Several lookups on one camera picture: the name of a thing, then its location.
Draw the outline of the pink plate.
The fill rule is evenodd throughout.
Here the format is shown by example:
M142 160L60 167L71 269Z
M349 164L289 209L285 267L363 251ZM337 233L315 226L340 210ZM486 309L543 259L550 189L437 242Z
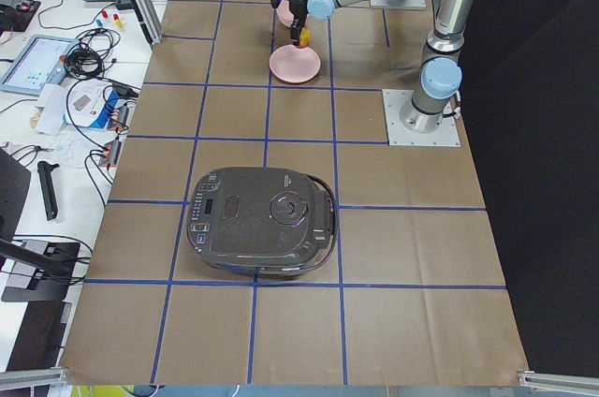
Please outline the pink plate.
M269 60L272 74L279 80L299 84L314 78L321 67L321 60L312 48L300 48L293 44L276 49Z

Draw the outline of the black circuit board device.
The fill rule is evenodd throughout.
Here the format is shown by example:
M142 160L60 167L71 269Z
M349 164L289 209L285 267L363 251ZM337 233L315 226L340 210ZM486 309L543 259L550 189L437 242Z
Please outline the black circuit board device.
M4 32L25 32L41 5L40 1L32 1L27 9L19 6L1 5L0 30Z

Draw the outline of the aluminium profile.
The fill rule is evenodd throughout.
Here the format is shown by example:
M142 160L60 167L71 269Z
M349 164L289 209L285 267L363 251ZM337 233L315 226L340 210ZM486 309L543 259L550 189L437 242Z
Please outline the aluminium profile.
M25 371L7 371L1 374L0 390L35 388L66 383L68 371L62 367Z
M518 371L519 384L534 390L598 395L598 378L577 375L542 374L534 371Z

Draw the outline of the aluminium profile bottom right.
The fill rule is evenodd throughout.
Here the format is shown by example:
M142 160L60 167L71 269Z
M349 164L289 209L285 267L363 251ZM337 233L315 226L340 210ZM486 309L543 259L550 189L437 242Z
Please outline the aluminium profile bottom right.
M534 371L518 371L519 384L534 390L598 395L598 378L577 375L542 374Z

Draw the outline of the black monitor stand base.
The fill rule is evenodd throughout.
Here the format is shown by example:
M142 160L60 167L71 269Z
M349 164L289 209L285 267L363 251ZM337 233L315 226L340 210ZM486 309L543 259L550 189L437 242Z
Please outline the black monitor stand base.
M15 261L1 296L3 302L61 301L73 278L79 243L1 241L1 256Z

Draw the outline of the black bar tool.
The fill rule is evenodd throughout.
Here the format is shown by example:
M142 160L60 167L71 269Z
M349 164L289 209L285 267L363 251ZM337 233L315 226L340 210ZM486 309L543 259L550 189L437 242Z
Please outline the black bar tool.
M58 167L58 164L51 164L44 160L37 163L37 174L40 180L45 214L48 221L54 220L58 215L58 204L51 177L51 173Z

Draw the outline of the aluminium profile bottom left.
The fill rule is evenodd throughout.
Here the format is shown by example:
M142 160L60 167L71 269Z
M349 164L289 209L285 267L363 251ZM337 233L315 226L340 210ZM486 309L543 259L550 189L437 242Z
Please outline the aluminium profile bottom left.
M66 383L68 371L62 367L25 371L7 371L1 374L0 390L35 388Z

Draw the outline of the near teach pendant tablet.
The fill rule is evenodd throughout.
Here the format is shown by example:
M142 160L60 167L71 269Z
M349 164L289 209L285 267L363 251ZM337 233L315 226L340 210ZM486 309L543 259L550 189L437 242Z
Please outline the near teach pendant tablet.
M59 84L66 77L62 57L77 44L76 39L33 36L1 78L1 90L39 96L46 84Z

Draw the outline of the blue white box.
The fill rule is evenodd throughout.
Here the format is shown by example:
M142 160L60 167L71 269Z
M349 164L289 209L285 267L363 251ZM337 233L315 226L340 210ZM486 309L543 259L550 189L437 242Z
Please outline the blue white box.
M75 88L66 97L64 122L84 128L104 128L119 96L109 85Z

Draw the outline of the dark grey rice cooker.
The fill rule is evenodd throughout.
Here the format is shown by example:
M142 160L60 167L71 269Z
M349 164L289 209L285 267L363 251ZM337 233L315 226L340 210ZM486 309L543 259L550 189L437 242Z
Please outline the dark grey rice cooker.
M292 169L227 167L190 195L186 235L206 264L261 276L311 272L331 257L337 204L322 179Z

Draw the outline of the pink bowl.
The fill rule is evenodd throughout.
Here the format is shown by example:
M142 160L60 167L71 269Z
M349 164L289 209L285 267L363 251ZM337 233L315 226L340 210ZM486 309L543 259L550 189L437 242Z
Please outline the pink bowl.
M290 28L292 26L294 21L294 14L290 10L288 0L282 0L280 2L279 6L276 8L276 14L279 22L283 26L287 28Z

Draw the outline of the grey connector box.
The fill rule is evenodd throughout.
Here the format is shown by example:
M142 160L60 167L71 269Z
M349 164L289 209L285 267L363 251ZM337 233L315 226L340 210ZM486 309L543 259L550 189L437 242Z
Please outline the grey connector box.
M128 129L129 113L130 108L126 105L114 109L109 116L107 130L115 133L126 131Z
M107 142L103 147L99 156L98 166L100 168L115 168L118 164L118 159L121 154L123 143L119 139L114 139Z

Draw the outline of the red yellow apple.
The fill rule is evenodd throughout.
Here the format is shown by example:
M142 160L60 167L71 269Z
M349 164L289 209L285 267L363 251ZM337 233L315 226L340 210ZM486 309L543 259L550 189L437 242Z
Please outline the red yellow apple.
M299 48L307 48L310 46L312 40L312 32L308 27L303 27L299 33Z

